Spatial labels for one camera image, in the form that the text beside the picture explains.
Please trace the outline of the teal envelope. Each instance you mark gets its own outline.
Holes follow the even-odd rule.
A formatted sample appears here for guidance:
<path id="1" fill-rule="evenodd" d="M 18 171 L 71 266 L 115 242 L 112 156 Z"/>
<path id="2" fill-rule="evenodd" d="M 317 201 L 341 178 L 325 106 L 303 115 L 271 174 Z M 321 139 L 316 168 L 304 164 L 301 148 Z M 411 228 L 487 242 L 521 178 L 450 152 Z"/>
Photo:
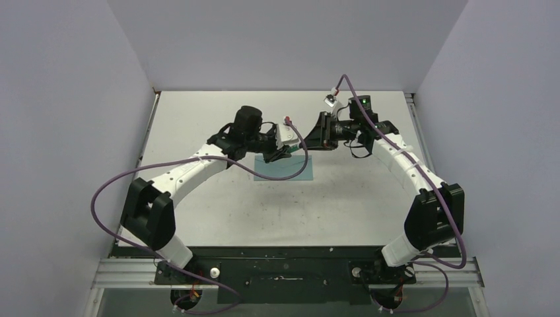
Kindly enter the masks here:
<path id="1" fill-rule="evenodd" d="M 289 158 L 282 158 L 275 162 L 265 163 L 262 155 L 255 155 L 254 171 L 272 178 L 281 178 L 295 174 L 307 162 L 306 168 L 302 173 L 291 178 L 290 181 L 313 181 L 312 156 L 309 155 L 308 160 L 305 160 L 305 158 L 304 153 L 301 153 L 300 155 L 292 155 Z"/>

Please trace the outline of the green glue stick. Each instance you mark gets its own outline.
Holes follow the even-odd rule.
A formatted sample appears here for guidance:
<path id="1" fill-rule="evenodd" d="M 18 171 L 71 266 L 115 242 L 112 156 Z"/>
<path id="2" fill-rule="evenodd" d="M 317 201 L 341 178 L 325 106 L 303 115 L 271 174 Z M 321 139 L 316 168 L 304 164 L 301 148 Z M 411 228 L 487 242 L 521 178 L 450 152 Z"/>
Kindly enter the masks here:
<path id="1" fill-rule="evenodd" d="M 299 150 L 300 150 L 300 147 L 294 145 L 294 146 L 292 146 L 292 147 L 290 147 L 290 148 L 288 149 L 288 153 L 295 153 L 295 152 L 297 152 L 297 151 L 299 151 Z"/>

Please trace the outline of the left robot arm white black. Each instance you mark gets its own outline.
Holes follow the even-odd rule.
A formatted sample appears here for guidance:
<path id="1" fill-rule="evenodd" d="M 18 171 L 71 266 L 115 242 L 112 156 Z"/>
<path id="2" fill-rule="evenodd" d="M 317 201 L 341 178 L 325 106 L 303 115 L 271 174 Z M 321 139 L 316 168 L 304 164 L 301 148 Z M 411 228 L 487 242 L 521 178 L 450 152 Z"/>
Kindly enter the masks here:
<path id="1" fill-rule="evenodd" d="M 210 177 L 225 171 L 247 153 L 261 154 L 266 162 L 288 158 L 289 149 L 300 136 L 291 121 L 260 131 L 262 112 L 242 106 L 234 121 L 224 125 L 191 156 L 175 163 L 171 170 L 144 180 L 137 178 L 129 186 L 120 224 L 149 250 L 172 263 L 171 276 L 180 284 L 191 283 L 197 266 L 193 252 L 176 234 L 175 207 L 190 192 Z"/>

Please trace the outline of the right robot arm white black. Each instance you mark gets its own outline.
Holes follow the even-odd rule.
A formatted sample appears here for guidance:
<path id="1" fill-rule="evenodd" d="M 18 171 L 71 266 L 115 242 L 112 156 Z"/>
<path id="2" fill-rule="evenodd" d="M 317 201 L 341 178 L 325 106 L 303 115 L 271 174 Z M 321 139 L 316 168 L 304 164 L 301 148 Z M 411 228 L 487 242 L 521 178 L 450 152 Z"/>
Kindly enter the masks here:
<path id="1" fill-rule="evenodd" d="M 387 167 L 413 200 L 403 233 L 380 249 L 380 260 L 373 265 L 374 276 L 389 283 L 400 274 L 400 267 L 463 233 L 465 193 L 429 170 L 392 122 L 378 119 L 369 95 L 350 98 L 343 105 L 329 94 L 324 102 L 331 110 L 320 113 L 304 139 L 307 148 L 333 151 L 340 141 L 356 141 Z"/>

